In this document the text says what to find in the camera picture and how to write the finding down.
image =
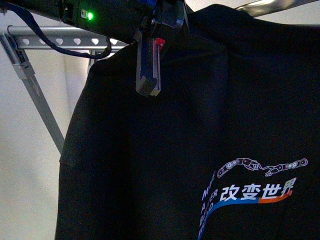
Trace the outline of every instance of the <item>white wall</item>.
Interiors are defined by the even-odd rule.
[[[211,4],[236,8],[247,0],[187,0],[197,11]],[[320,24],[320,1],[262,16],[285,24]],[[41,26],[59,22],[36,17]],[[25,24],[0,15],[0,32]],[[88,60],[54,51],[27,52],[36,77],[65,136],[84,87]],[[0,47],[0,240],[53,240],[60,154],[22,81]]]

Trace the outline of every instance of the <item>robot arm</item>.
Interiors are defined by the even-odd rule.
[[[184,0],[0,0],[1,5],[9,10],[16,5],[126,44],[137,43],[136,91],[146,97],[160,92],[160,60],[176,36],[188,32]]]

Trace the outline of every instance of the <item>black sweatshirt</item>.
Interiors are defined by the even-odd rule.
[[[60,159],[55,240],[319,239],[320,28],[188,14],[157,97],[137,45],[90,70]]]

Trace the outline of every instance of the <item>green led light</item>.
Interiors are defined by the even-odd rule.
[[[88,12],[87,18],[89,21],[94,18],[94,15],[92,14],[92,12]]]

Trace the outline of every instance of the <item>orange stripe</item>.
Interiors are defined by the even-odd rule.
[[[285,195],[283,196],[277,196],[275,198],[271,198],[271,199],[262,199],[262,198],[259,198],[259,203],[260,204],[271,204],[271,203],[276,203],[276,202],[279,202],[283,199],[286,199],[287,197],[291,196],[292,194],[292,190],[290,190],[288,193],[286,193]]]

